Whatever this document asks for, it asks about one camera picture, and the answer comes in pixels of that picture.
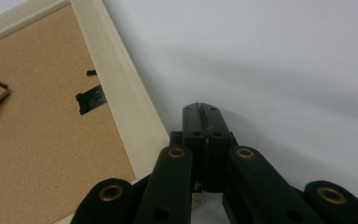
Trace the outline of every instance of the black metal clip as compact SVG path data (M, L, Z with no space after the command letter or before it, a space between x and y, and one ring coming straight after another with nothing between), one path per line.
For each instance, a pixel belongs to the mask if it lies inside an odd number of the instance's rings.
M84 93L79 93L76 96L76 100L79 102L79 112L81 115L84 115L94 108L106 103L101 85L98 85Z

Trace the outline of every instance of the black plastic part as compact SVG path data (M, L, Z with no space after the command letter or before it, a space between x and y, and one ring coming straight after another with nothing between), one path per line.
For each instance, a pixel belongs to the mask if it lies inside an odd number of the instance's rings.
M227 154L232 147L231 132L220 110L212 105L200 104L204 130L209 136L204 152L204 186L209 192L223 192L227 178Z
M232 148L227 169L254 223L324 223L257 150Z
M305 187L304 198L327 223L358 223L358 198L339 185L328 181L311 182Z
M147 175L142 180L136 182L133 187L133 197L132 200L135 201L138 205L141 203L142 198L144 197L144 192L149 183L150 175Z
M89 70L89 71L87 71L86 75L87 75L88 77L97 76L97 71L95 71L95 70Z
M105 202L100 192L107 186L121 186L122 194L115 200ZM78 206L72 224L131 223L133 196L132 185L121 179L107 179L98 183Z
M246 206L246 203L243 201L240 193L232 182L227 183L225 193L223 193L222 204L225 208L229 223L253 223L252 214L249 211L249 208Z
M96 86L84 93L79 93L76 96L76 100L79 102L79 112L81 115L86 114L96 107L106 103L101 85Z
M170 146L175 146L175 145L182 145L182 132L171 132Z
M194 153L193 174L208 192L223 192L227 152L236 143L220 110L195 103L183 108L182 144Z
M189 223L191 167L190 149L162 149L133 223Z

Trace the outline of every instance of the gold ring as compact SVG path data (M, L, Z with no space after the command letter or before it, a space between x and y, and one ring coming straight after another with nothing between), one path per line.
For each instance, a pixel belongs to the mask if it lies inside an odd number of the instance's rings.
M254 152L247 148L240 148L237 149L237 155L239 157L242 157L244 159L251 159L255 156Z
M168 155L174 158L180 158L185 156L185 152L181 148L171 148L168 151Z
M119 184L111 184L100 191L100 199L104 202L111 202L123 194L123 188Z
M335 189L320 187L317 189L317 192L319 196L330 203L344 204L347 202L347 198Z

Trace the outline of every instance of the cork board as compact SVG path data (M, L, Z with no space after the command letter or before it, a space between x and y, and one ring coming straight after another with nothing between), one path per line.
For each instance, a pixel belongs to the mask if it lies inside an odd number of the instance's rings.
M108 105L79 115L90 69L71 7L0 40L0 223L52 223L99 181L133 180Z

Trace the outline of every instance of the wooden frame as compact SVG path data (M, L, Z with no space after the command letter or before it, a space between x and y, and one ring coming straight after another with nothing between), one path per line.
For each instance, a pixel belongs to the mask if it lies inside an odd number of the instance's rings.
M69 0L28 0L0 15L0 38L68 4Z
M130 160L134 183L152 172L159 152L169 144L168 133L103 0L70 3ZM67 4L68 0L29 0L11 9L0 16L0 38Z
M102 0L71 0L106 100L137 179L169 144L156 108Z

